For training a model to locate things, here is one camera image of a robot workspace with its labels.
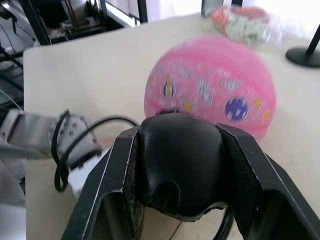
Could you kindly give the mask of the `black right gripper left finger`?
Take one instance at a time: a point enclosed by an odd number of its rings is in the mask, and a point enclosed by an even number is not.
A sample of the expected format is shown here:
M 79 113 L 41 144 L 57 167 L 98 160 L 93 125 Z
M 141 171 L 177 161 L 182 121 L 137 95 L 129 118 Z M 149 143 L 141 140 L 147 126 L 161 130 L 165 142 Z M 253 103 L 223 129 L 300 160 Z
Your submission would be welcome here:
M 145 208 L 136 194 L 139 126 L 123 131 L 89 173 L 63 240 L 139 240 Z

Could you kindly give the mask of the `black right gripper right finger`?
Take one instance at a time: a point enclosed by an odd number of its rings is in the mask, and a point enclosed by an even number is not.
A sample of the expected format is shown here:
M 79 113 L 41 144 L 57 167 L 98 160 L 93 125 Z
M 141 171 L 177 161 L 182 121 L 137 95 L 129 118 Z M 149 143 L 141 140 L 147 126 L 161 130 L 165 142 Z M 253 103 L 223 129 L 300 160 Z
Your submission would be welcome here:
M 318 240 L 320 219 L 288 173 L 255 138 L 217 123 L 235 173 L 232 211 L 245 240 Z

